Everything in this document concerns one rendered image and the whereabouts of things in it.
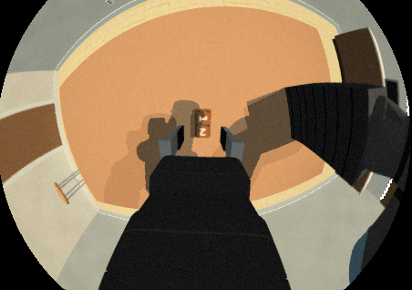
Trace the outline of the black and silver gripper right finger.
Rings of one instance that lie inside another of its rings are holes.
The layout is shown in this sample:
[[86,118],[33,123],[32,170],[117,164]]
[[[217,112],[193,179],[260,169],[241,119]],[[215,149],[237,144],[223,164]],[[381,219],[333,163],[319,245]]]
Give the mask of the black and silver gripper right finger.
[[227,127],[221,127],[220,143],[227,157],[234,157],[242,162],[244,142],[237,140]]

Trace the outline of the brown calendar cube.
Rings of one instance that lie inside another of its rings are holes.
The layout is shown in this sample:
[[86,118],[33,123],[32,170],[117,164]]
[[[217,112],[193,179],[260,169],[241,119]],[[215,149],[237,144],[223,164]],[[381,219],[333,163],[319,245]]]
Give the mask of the brown calendar cube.
[[197,112],[197,125],[210,125],[210,112],[198,111]]
[[209,125],[197,125],[197,138],[209,138]]

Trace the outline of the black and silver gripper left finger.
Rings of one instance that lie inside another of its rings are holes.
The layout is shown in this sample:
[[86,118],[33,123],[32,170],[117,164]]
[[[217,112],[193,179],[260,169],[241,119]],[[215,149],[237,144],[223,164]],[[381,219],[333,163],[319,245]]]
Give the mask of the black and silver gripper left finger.
[[160,159],[175,155],[184,141],[184,125],[179,125],[167,138],[159,139]]

